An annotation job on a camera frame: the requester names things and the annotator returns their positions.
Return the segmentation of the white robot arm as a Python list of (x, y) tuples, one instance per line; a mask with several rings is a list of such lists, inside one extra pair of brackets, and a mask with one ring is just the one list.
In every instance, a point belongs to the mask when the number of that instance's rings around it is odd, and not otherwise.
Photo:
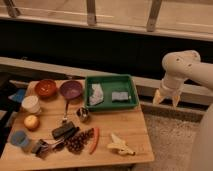
[(176, 107), (180, 101), (183, 84), (190, 79), (213, 91), (213, 64), (201, 61), (200, 54), (195, 50), (171, 52), (162, 59), (165, 75), (155, 91), (153, 103), (161, 103), (166, 98), (172, 99)]

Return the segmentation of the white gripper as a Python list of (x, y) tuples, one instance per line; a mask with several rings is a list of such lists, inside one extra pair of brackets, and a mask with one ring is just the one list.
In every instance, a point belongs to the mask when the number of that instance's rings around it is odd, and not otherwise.
[(182, 83), (172, 80), (168, 81), (163, 79), (160, 83), (159, 90), (155, 91), (154, 98), (153, 98), (153, 104), (158, 105), (163, 100), (164, 97), (172, 97), (172, 105), (173, 107), (177, 107), (179, 101), (180, 101), (180, 94), (182, 90)]

